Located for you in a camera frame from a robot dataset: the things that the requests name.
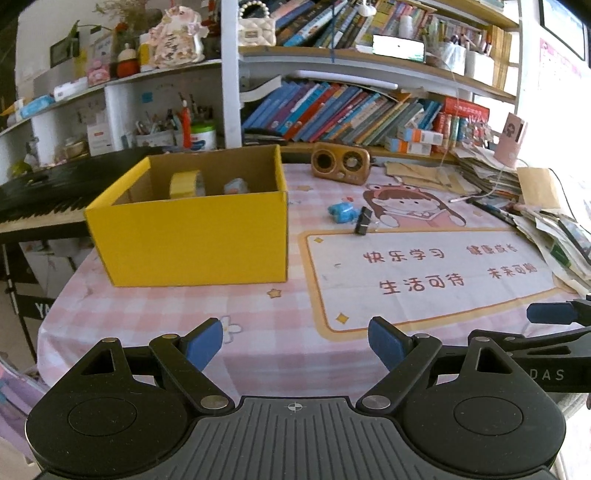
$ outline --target yellow tape roll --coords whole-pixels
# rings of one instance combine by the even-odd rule
[[[175,173],[170,180],[170,198],[174,200],[191,197],[205,197],[201,170]]]

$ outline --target blue string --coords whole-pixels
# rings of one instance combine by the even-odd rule
[[[335,23],[336,23],[336,16],[335,16],[335,3],[332,3],[332,11],[333,11],[333,18],[330,21],[330,34],[332,38],[330,39],[330,62],[335,62]]]

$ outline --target quilted handbag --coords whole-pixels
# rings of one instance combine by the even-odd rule
[[[259,5],[264,13],[264,18],[242,18],[248,7]],[[276,45],[275,19],[269,17],[269,9],[260,0],[249,0],[240,7],[238,14],[238,46],[255,47]]]

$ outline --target star print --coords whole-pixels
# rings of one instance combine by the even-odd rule
[[[335,320],[344,325],[345,323],[347,323],[347,320],[349,320],[349,317],[347,317],[344,313],[341,312]]]
[[[220,319],[223,328],[223,342],[232,343],[234,340],[234,334],[240,333],[242,327],[237,323],[231,323],[229,315],[225,315]]]
[[[272,288],[267,292],[270,299],[278,299],[281,298],[281,290],[277,290],[276,288]]]

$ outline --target pink checkered tablecloth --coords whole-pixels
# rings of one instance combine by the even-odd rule
[[[102,338],[120,338],[124,346],[147,345],[164,333],[185,335],[209,317],[221,319],[225,337],[222,349],[205,373],[235,400],[240,395],[256,394],[349,395],[355,401],[379,381],[386,370],[370,350],[365,336],[335,340],[319,332],[313,320],[304,254],[300,251],[303,232],[352,229],[351,225],[333,223],[326,209],[347,197],[358,206],[366,205],[363,193],[368,188],[316,179],[309,165],[285,165],[285,175],[290,232],[286,283],[115,288],[94,250],[41,324],[38,367],[45,382],[55,384]],[[368,185],[386,186],[392,181],[383,168],[373,167]],[[444,202],[452,197],[442,192],[431,193]],[[466,227],[507,228],[469,204],[452,205],[454,213],[465,219]],[[568,298],[571,296],[558,292],[545,301]],[[388,319],[388,313],[383,312],[382,316]],[[412,328],[411,325],[407,331],[413,333]],[[564,330],[529,324],[524,304],[502,312],[464,315],[458,322],[418,330],[436,335],[444,343],[465,345],[468,333],[477,328],[526,335]]]

